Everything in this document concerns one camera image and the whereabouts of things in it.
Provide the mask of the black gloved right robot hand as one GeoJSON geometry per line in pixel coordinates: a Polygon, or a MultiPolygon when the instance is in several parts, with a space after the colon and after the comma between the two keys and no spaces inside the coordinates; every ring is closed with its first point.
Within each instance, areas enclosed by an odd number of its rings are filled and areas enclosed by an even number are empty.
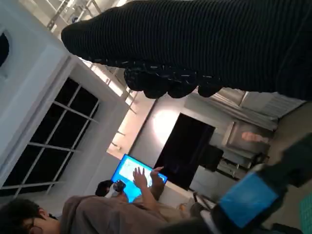
{"type": "Polygon", "coordinates": [[[66,26],[84,60],[122,68],[147,98],[222,88],[312,98],[309,0],[137,0],[66,26]]]}

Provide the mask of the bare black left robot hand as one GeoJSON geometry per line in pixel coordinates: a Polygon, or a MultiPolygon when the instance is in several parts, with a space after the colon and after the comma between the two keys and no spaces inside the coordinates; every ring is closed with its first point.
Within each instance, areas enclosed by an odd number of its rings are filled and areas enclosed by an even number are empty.
{"type": "Polygon", "coordinates": [[[312,135],[306,134],[282,152],[274,165],[244,176],[210,210],[166,226],[161,234],[251,234],[283,204],[288,186],[312,178],[312,135]]]}

